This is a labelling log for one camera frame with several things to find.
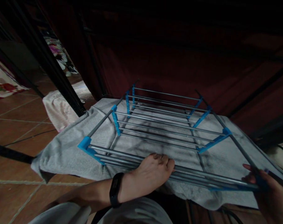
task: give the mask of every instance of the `gray towel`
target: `gray towel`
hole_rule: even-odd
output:
[[[53,174],[72,174],[88,179],[102,180],[111,178],[114,176],[114,174],[122,171],[121,169],[111,166],[102,166],[99,162],[97,162],[95,159],[93,159],[91,156],[87,155],[77,147],[81,140],[99,123],[99,121],[112,108],[116,101],[117,100],[114,99],[101,99],[99,102],[97,102],[93,107],[91,107],[89,111],[86,112],[84,116],[80,117],[76,122],[65,128],[48,144],[48,146],[39,155],[37,155],[37,158],[35,158],[32,162],[32,169],[46,181],[48,181],[53,176]],[[123,113],[127,112],[126,101],[122,101],[118,105],[118,111]],[[180,119],[178,117],[172,117],[168,115],[163,116],[173,119]],[[126,117],[127,116],[118,115],[119,120],[125,120]],[[243,146],[245,151],[253,159],[258,168],[268,168],[283,179],[282,171],[274,166],[270,162],[269,158],[260,149],[258,149],[235,124],[233,124],[227,117],[221,116],[221,119],[231,130],[231,132],[236,137],[238,142]],[[151,124],[150,122],[133,118],[130,118],[129,122],[135,124],[150,125],[173,132],[186,133],[188,135],[191,134],[190,130],[188,129],[181,129],[153,123]],[[126,125],[126,128],[142,130],[142,128],[130,125]],[[215,132],[222,132],[221,125],[212,114],[209,114],[205,118],[205,120],[201,122],[198,128]],[[153,130],[149,130],[149,132],[158,133],[157,131]],[[91,144],[110,148],[116,135],[117,133],[115,130],[113,118],[112,115],[110,115],[109,118],[106,119],[102,126],[100,126],[97,132],[92,136]],[[195,131],[195,135],[209,139],[214,139],[217,137],[213,134],[198,131]],[[190,141],[190,138],[187,137],[176,136],[175,138]],[[198,140],[197,143],[206,144],[207,142],[201,142]],[[163,153],[167,154],[170,158],[173,158],[177,165],[203,171],[199,163],[199,157],[197,153],[186,149],[166,146],[127,136],[121,136],[116,144],[115,150],[143,157],[146,157],[153,152]],[[202,159],[204,167],[209,173],[236,179],[241,179],[248,174],[248,171],[242,166],[243,163],[248,162],[230,138],[223,140],[208,151],[204,152],[202,154]],[[221,205],[225,203],[257,208],[257,203],[251,192],[210,192],[209,190],[204,188],[170,180],[167,181],[166,187],[168,187],[170,191],[178,197],[182,199],[191,199],[209,210],[217,210]]]

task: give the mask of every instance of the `metal rod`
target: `metal rod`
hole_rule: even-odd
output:
[[[192,136],[192,135],[182,134],[182,133],[178,133],[178,132],[172,132],[172,131],[167,131],[167,130],[163,130],[163,129],[159,129],[159,128],[153,128],[153,127],[145,126],[145,125],[141,125],[141,124],[134,124],[134,123],[129,123],[129,122],[125,122],[125,121],[118,121],[118,122],[122,123],[122,124],[127,124],[127,125],[137,126],[137,127],[141,127],[141,128],[147,128],[147,129],[151,129],[151,130],[155,130],[155,131],[165,132],[165,133],[169,133],[169,134],[175,134],[175,135],[180,135],[180,136],[189,137],[189,138],[193,138],[193,139],[199,139],[199,140],[202,140],[202,141],[214,142],[214,140],[210,140],[210,139],[206,139],[206,138],[200,138],[200,137],[195,137],[195,136]]]
[[[129,111],[137,113],[137,114],[146,115],[146,116],[149,116],[149,117],[158,117],[158,118],[161,118],[161,119],[176,121],[176,122],[180,122],[180,123],[184,123],[184,124],[195,124],[195,122],[188,122],[188,121],[183,121],[183,120],[179,120],[179,119],[163,117],[163,116],[159,116],[159,115],[155,115],[155,114],[148,114],[148,113],[139,112],[139,111],[132,111],[132,110],[129,110]]]
[[[204,103],[209,106],[209,104],[207,103],[207,101],[205,99],[203,99]],[[217,121],[221,124],[221,126],[223,128],[226,128],[226,125],[222,122],[222,120],[219,118],[219,116],[215,113],[214,110],[212,110],[212,114],[215,116],[215,118],[217,119]],[[237,141],[237,139],[235,138],[235,136],[233,136],[232,134],[230,134],[230,138],[233,140],[233,142],[235,143],[235,145],[238,147],[238,149],[240,150],[240,152],[242,153],[242,155],[245,157],[245,159],[248,161],[248,163],[250,164],[250,166],[253,168],[254,173],[258,174],[258,168],[255,165],[255,163],[253,162],[253,160],[249,157],[249,155],[247,154],[247,152],[242,148],[242,146],[240,145],[240,143]]]
[[[136,115],[133,115],[133,114],[125,114],[125,113],[121,113],[121,112],[116,112],[116,114],[129,116],[129,117],[140,119],[140,120],[151,121],[151,122],[155,122],[155,123],[158,123],[158,124],[165,124],[165,125],[174,126],[174,127],[178,127],[178,128],[184,128],[184,129],[188,129],[188,130],[196,130],[196,131],[206,132],[206,133],[210,133],[210,134],[225,136],[225,134],[219,133],[219,132],[208,131],[208,130],[204,130],[204,129],[200,129],[200,128],[191,128],[191,127],[183,126],[183,125],[180,125],[180,124],[173,124],[173,123],[170,123],[170,122],[159,121],[159,120],[155,120],[155,119],[152,119],[152,118],[140,117],[140,116],[136,116]]]
[[[199,146],[201,148],[205,148],[204,145],[200,145],[200,144],[196,144],[196,143],[193,143],[193,142],[188,142],[188,141],[184,141],[184,140],[180,140],[180,139],[176,139],[176,138],[170,138],[170,137],[165,137],[165,136],[151,134],[151,133],[145,133],[145,132],[142,132],[142,131],[126,129],[126,128],[120,128],[120,129],[124,130],[124,131],[130,131],[130,132],[134,132],[134,133],[138,133],[138,134],[145,134],[145,135],[149,135],[149,136],[152,136],[152,137],[162,138],[162,139],[165,139],[165,140],[171,140],[171,141],[174,141],[174,142],[180,142],[180,143],[184,143],[184,144],[190,144],[190,145]]]
[[[185,107],[185,108],[194,109],[194,110],[198,110],[198,111],[204,111],[204,112],[207,111],[207,110],[204,110],[204,109],[198,109],[196,107],[191,107],[190,105],[187,105],[187,104],[175,103],[175,102],[167,101],[167,100],[157,100],[157,99],[145,97],[145,96],[134,95],[134,96],[128,96],[128,97],[134,97],[136,99],[148,100],[148,101],[153,101],[153,102],[157,102],[157,103],[164,103],[164,104],[173,105],[173,106]]]
[[[127,117],[127,118],[126,118],[126,121],[125,121],[125,123],[123,124],[122,128],[124,128],[124,127],[126,126],[126,123],[128,122],[129,118],[130,118],[130,117]],[[114,143],[113,143],[112,146],[110,147],[111,150],[114,150],[114,148],[115,148],[115,146],[116,146],[116,144],[117,144],[117,142],[118,142],[118,140],[119,140],[120,137],[121,137],[120,135],[117,136],[117,138],[115,139]]]
[[[133,170],[133,169],[136,169],[139,166],[138,163],[135,163],[135,162],[130,163],[130,161],[118,159],[118,158],[115,158],[115,157],[105,156],[105,155],[101,155],[101,154],[95,154],[95,156],[101,158],[102,162],[105,162],[105,163],[110,164],[110,165],[117,165],[120,168],[124,168],[124,169],[132,169]],[[189,184],[195,183],[195,184],[201,184],[201,186],[206,186],[206,187],[222,188],[221,186],[218,186],[216,184],[209,183],[204,178],[197,179],[197,177],[196,177],[195,179],[193,179],[193,176],[191,176],[191,175],[180,176],[179,174],[172,173],[171,178],[173,180],[182,180],[182,181],[185,181]]]
[[[125,169],[125,170],[134,170],[134,169],[136,169],[136,167],[134,168],[134,167],[132,167],[130,165],[119,164],[117,162],[112,162],[112,161],[109,161],[109,160],[106,160],[106,159],[100,159],[100,161],[105,162],[106,165],[114,166],[114,167],[117,167],[117,168],[120,168],[120,169]],[[194,186],[197,186],[197,187],[203,187],[203,188],[208,188],[209,189],[208,186],[199,184],[198,181],[186,180],[184,178],[172,177],[172,176],[169,177],[169,180],[173,180],[173,181],[177,181],[177,182],[182,182],[182,183],[186,183],[186,184],[191,184],[191,185],[194,185]]]
[[[177,182],[181,182],[181,183],[185,183],[185,184],[190,184],[190,185],[197,186],[197,187],[203,187],[203,188],[207,188],[207,189],[210,188],[210,187],[208,187],[208,186],[206,186],[206,185],[200,184],[198,181],[185,180],[185,179],[180,178],[180,177],[173,177],[173,176],[170,176],[170,177],[169,177],[169,180],[173,180],[173,181],[177,181]]]
[[[173,174],[169,177],[169,180],[174,180],[174,181],[178,181],[178,182],[182,182],[182,183],[186,183],[186,184],[191,184],[197,187],[204,187],[204,188],[218,188],[218,189],[222,189],[222,187],[219,186],[215,186],[213,184],[206,184],[197,180],[190,180],[190,179],[185,179],[183,177],[179,177],[179,176],[174,176]]]
[[[188,179],[192,179],[192,180],[198,180],[198,181],[201,181],[203,183],[214,184],[216,186],[221,186],[221,187],[238,189],[238,187],[236,185],[220,182],[220,181],[217,181],[217,180],[206,179],[205,177],[193,176],[193,175],[190,175],[190,174],[176,173],[176,172],[174,172],[173,174],[176,175],[176,176],[180,176],[180,177],[184,177],[184,178],[188,178]]]
[[[201,175],[201,176],[205,176],[205,177],[213,178],[213,179],[217,179],[217,180],[223,180],[227,183],[239,184],[239,185],[242,185],[242,186],[259,189],[259,187],[255,184],[246,183],[246,182],[243,182],[241,180],[233,179],[233,178],[230,178],[230,177],[224,177],[224,176],[220,176],[220,175],[217,175],[217,174],[206,173],[206,172],[203,172],[203,171],[200,171],[200,170],[194,170],[194,169],[186,168],[186,167],[183,167],[183,166],[175,166],[175,170],[190,173],[190,174]]]
[[[137,108],[140,109],[140,110],[149,110],[149,111],[154,111],[154,112],[157,112],[157,113],[168,114],[168,115],[177,116],[177,117],[184,117],[184,118],[186,118],[186,117],[195,117],[195,118],[201,118],[200,116],[182,114],[182,113],[177,113],[177,112],[174,112],[174,111],[162,110],[162,109],[159,109],[159,108],[147,107],[147,106],[138,105],[138,104],[129,103],[129,105],[134,105],[135,107],[137,107]]]
[[[116,158],[116,157],[112,157],[112,156],[106,156],[106,155],[102,155],[102,154],[98,154],[98,153],[96,153],[94,156],[101,158],[101,159],[108,159],[108,160],[111,160],[111,161],[114,161],[114,162],[125,163],[125,164],[131,165],[131,166],[136,166],[136,167],[138,167],[140,165],[140,163],[138,163],[138,162],[124,160],[124,159],[120,159],[120,158]]]
[[[126,93],[121,97],[121,99],[118,100],[118,102],[115,105],[119,105],[120,102],[124,99],[124,97],[126,96]],[[89,137],[91,137],[97,130],[98,128],[103,124],[103,122],[109,117],[109,115],[113,112],[112,109],[110,109],[110,111],[104,116],[104,118],[101,119],[101,121],[96,125],[96,127],[93,128],[93,130],[88,134]]]
[[[156,91],[146,90],[146,89],[141,89],[141,88],[136,88],[136,87],[135,87],[135,89],[139,89],[139,90],[143,90],[143,91],[147,91],[147,92],[154,92],[154,93],[165,94],[165,95],[169,95],[169,96],[177,96],[177,97],[182,97],[182,98],[191,99],[191,100],[200,100],[200,99],[197,99],[197,98],[191,98],[191,97],[186,97],[186,96],[179,96],[179,95],[170,94],[170,93],[156,92]]]
[[[115,150],[111,150],[111,149],[106,149],[106,148],[95,146],[95,145],[89,145],[89,148],[99,150],[99,151],[102,151],[102,152],[109,152],[111,154],[115,154],[115,155],[119,155],[119,156],[123,156],[123,157],[128,157],[128,158],[135,159],[135,160],[138,160],[138,161],[144,160],[144,157],[141,157],[141,156],[136,156],[136,155],[132,155],[132,154],[129,154],[129,153],[119,152],[119,151],[115,151]],[[178,165],[175,165],[174,169],[176,171],[181,171],[181,172],[185,172],[185,173],[189,173],[189,174],[195,174],[195,175],[199,175],[199,176],[205,176],[205,177],[214,178],[214,179],[217,179],[217,180],[223,180],[227,183],[239,184],[239,185],[242,185],[242,186],[247,186],[247,187],[258,189],[258,186],[255,185],[255,184],[246,183],[246,182],[243,182],[241,180],[233,179],[233,178],[230,178],[230,177],[224,177],[224,176],[220,176],[220,175],[217,175],[217,174],[206,173],[206,172],[203,172],[203,171],[200,171],[200,170],[186,168],[186,167],[178,166]]]
[[[186,111],[185,109],[183,110],[183,109],[177,109],[177,108],[167,107],[167,106],[158,106],[158,105],[144,103],[144,102],[139,102],[139,103],[142,103],[143,105],[150,105],[150,106],[155,106],[155,107],[161,107],[161,108],[166,108],[166,109],[171,109],[171,110],[176,110],[176,111],[181,111],[181,112],[185,112]]]
[[[194,148],[189,148],[189,147],[185,147],[185,146],[181,146],[181,145],[176,145],[176,144],[173,144],[173,143],[166,143],[166,142],[155,140],[155,139],[144,138],[144,137],[140,137],[140,136],[136,136],[136,135],[130,135],[130,134],[125,134],[125,133],[121,133],[121,135],[132,137],[132,138],[138,138],[138,139],[146,140],[146,141],[149,141],[149,142],[155,142],[155,143],[159,143],[159,144],[163,144],[163,145],[168,145],[168,146],[173,146],[173,147],[177,147],[177,148],[182,148],[182,149],[187,149],[187,150],[198,152],[198,150],[194,149]]]

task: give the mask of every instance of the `hand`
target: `hand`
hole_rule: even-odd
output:
[[[168,180],[174,166],[175,161],[167,155],[150,154],[136,170],[124,175],[118,201],[122,203],[152,193]]]
[[[250,165],[243,164],[243,167],[252,171]],[[283,187],[263,170],[260,170],[259,174],[267,182],[269,191],[254,192],[257,205],[268,223],[283,223]],[[252,172],[242,179],[253,184],[256,183]]]

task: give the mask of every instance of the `black metal pole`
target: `black metal pole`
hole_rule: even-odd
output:
[[[76,114],[82,116],[85,112],[83,104],[50,51],[24,4],[16,0],[0,1],[0,12],[14,28],[23,43],[28,47]]]
[[[0,145],[0,156],[28,164],[31,164],[33,159],[35,158],[27,154],[6,148],[1,145]]]
[[[18,77],[22,78],[41,98],[44,97],[43,93],[37,88],[35,84],[33,84],[24,74],[23,72],[17,68],[17,66],[7,57],[7,55],[0,49],[0,57],[5,60],[10,67],[12,68],[12,72],[16,74]]]

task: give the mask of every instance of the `black metal frame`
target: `black metal frame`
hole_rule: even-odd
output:
[[[51,53],[24,4],[16,0],[0,1],[0,12],[6,17],[75,113],[79,117],[82,116],[85,112],[83,104]]]

